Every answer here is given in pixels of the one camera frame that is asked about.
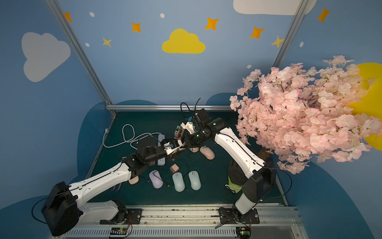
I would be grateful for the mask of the pink charger adapter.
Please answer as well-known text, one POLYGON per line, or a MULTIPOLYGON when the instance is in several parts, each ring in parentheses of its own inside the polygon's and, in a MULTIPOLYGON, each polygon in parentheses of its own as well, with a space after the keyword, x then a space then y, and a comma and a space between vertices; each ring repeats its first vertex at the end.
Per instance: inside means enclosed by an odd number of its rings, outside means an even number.
POLYGON ((170 167, 170 171, 172 173, 177 173, 179 171, 179 166, 177 164, 173 164, 171 167, 170 167))
POLYGON ((174 138, 175 139, 181 139, 184 134, 184 130, 180 125, 177 125, 176 130, 174 132, 174 138))

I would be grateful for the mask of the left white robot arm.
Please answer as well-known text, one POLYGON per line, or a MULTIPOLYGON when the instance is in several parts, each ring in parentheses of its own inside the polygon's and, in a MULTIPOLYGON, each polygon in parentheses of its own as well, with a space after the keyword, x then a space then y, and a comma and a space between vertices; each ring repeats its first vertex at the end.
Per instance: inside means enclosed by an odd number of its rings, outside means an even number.
POLYGON ((95 220, 101 224, 127 222, 127 209, 119 201, 111 201, 94 209, 88 209, 85 204, 109 188, 137 177, 149 163, 167 157, 172 146, 174 144, 166 139, 158 141, 154 137, 146 137, 136 152, 122 157, 116 166, 77 183, 56 184, 41 208, 51 235, 61 236, 80 221, 95 220))

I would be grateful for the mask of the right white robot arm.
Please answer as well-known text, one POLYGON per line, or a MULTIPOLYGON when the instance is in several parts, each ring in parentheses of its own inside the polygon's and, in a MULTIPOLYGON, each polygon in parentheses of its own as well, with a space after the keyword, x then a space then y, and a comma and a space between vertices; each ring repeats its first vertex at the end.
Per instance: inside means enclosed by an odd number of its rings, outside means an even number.
POLYGON ((234 205, 240 214, 248 213, 274 187, 275 165, 253 153, 222 118, 212 119, 206 110, 201 109, 181 123, 181 128, 185 131, 183 139, 188 148, 202 146, 206 140, 213 139, 238 164, 247 178, 242 195, 234 205))

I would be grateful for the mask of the light green wireless mouse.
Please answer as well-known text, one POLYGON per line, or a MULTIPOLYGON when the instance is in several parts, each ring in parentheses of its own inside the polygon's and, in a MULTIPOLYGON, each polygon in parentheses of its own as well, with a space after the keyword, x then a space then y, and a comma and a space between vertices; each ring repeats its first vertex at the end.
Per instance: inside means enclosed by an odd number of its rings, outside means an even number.
POLYGON ((172 175, 174 188, 177 192, 183 192, 186 188, 184 178, 181 172, 176 172, 172 175))

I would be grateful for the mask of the purple wireless mouse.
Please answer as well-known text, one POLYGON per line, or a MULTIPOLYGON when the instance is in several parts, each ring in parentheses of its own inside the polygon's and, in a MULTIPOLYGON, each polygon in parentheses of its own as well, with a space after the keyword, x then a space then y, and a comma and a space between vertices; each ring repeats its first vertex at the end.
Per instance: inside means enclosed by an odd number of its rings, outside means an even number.
POLYGON ((149 173, 150 181, 155 189, 160 189, 164 185, 164 181, 158 170, 153 170, 149 173))

